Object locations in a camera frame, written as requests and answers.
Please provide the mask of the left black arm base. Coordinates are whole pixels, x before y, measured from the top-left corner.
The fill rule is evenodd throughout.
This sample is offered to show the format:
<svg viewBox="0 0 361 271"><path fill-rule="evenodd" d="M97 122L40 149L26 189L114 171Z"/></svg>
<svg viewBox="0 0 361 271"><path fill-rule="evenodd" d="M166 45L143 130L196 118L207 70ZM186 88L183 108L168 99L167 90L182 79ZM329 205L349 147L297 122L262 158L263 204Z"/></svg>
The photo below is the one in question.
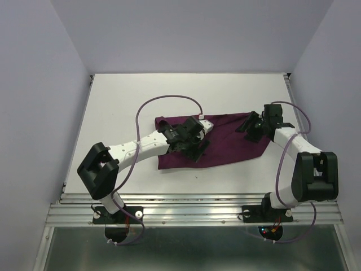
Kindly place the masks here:
<svg viewBox="0 0 361 271"><path fill-rule="evenodd" d="M143 207L141 206L126 206L125 211L133 215L135 218L131 218L129 215L124 214L122 211L118 211L115 214L110 214L104 206L93 206L93 224L95 225L125 225L125 224L137 224L137 219L143 221L143 217L137 217L136 213L143 213Z"/></svg>

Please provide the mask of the purple surgical drape cloth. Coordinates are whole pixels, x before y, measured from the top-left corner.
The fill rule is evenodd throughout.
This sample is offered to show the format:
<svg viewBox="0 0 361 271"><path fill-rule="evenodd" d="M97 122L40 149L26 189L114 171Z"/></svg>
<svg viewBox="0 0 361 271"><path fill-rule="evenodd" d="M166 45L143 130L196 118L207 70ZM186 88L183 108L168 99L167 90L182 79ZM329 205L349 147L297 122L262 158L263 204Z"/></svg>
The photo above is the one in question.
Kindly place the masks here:
<svg viewBox="0 0 361 271"><path fill-rule="evenodd" d="M192 168L203 169L252 160L263 155L270 139L262 137L258 142L246 140L245 133L235 132L249 116L249 113L205 115L213 123L212 131L206 136L210 145L199 161L194 162L180 152L158 157L158 169Z"/></svg>

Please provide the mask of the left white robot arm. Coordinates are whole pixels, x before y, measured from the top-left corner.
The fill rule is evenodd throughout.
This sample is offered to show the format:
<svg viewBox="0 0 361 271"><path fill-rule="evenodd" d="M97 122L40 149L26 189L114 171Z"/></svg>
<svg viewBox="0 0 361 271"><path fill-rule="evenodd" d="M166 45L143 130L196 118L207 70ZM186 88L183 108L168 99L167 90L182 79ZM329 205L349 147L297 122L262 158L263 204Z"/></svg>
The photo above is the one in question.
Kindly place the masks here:
<svg viewBox="0 0 361 271"><path fill-rule="evenodd" d="M126 204L115 188L118 174L126 168L131 174L137 162L173 152L197 162L209 146L206 136L213 127L211 121L191 116L182 124L162 124L151 134L120 145L96 143L77 168L77 174L92 199L103 205L106 216L112 222L120 222L125 218Z"/></svg>

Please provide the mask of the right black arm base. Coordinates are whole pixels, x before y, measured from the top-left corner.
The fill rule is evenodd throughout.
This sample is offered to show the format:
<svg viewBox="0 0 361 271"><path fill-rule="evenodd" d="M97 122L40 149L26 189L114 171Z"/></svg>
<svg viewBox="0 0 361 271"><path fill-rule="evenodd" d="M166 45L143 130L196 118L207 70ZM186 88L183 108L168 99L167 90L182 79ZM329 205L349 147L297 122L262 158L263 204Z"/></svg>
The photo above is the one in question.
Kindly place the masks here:
<svg viewBox="0 0 361 271"><path fill-rule="evenodd" d="M292 214L288 215L290 209L274 209L271 206L270 194L267 193L261 204L243 205L241 212L238 214L239 220L245 223L271 223L271 222L293 222Z"/></svg>

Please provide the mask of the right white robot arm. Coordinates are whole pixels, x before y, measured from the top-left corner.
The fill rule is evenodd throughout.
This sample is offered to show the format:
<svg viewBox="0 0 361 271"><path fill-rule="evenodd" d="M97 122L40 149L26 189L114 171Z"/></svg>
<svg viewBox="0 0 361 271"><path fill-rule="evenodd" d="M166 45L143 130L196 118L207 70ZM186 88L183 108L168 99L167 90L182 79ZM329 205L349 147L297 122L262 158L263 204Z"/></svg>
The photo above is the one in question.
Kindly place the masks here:
<svg viewBox="0 0 361 271"><path fill-rule="evenodd" d="M338 158L310 144L305 132L284 122L283 101L266 104L261 114L251 112L236 129L244 139L258 143L267 137L282 148L276 172L275 190L264 195L259 205L242 207L239 214L245 223L291 222L292 209L304 202L323 202L338 196ZM281 168L286 156L294 161L290 184L280 188Z"/></svg>

